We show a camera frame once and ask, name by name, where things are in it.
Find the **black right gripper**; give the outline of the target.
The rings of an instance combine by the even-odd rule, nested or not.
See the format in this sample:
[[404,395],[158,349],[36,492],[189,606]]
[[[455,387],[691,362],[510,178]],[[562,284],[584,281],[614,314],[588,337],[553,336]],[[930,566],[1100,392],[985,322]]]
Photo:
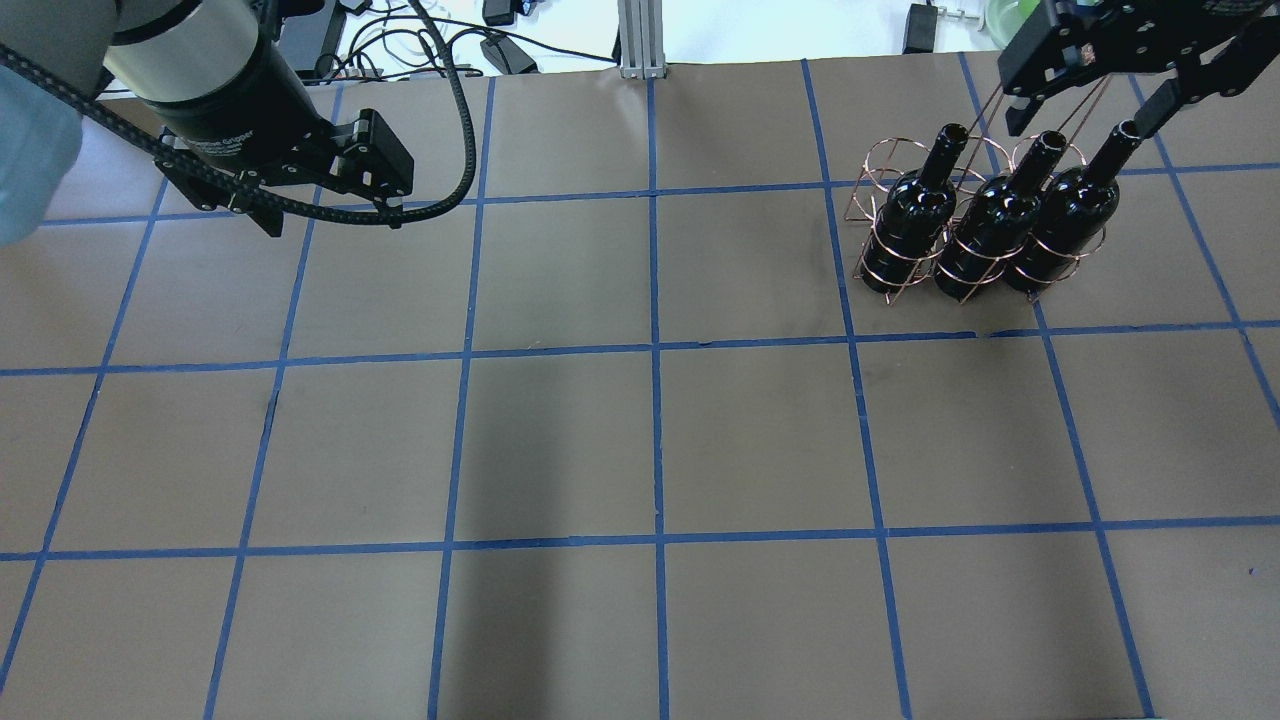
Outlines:
[[1174,74],[1133,122],[1153,138],[1183,108],[1247,90],[1277,59],[1275,1],[1043,1],[998,56],[1007,133],[1044,102],[1112,74]]

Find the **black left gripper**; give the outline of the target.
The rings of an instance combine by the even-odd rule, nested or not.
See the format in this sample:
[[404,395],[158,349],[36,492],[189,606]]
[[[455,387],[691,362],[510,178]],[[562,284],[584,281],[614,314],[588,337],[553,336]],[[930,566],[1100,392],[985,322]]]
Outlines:
[[323,118],[265,35],[132,36],[131,90],[163,122],[161,173],[196,208],[227,208],[268,237],[283,236],[285,213],[262,187],[317,184],[383,215],[413,187],[413,159],[384,118]]

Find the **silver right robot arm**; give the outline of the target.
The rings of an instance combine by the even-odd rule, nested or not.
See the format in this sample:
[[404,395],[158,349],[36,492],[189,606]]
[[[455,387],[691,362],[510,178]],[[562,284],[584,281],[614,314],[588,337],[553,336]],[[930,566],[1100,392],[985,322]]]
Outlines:
[[1277,58],[1277,23],[1275,1],[1042,1],[997,59],[1007,132],[1069,88],[1170,70],[1133,117],[1151,138],[1188,105],[1245,92]]

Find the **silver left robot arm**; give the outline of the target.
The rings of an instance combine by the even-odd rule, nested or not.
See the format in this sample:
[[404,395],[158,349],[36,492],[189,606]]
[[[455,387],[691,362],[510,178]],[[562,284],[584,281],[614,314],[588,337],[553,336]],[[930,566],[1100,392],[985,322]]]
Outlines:
[[393,209],[413,159],[385,120],[325,119],[246,1],[5,1],[3,242],[31,236],[76,164],[83,113],[54,81],[96,99],[120,81],[163,124],[155,163],[196,208],[230,208],[279,234],[257,188],[317,184]]

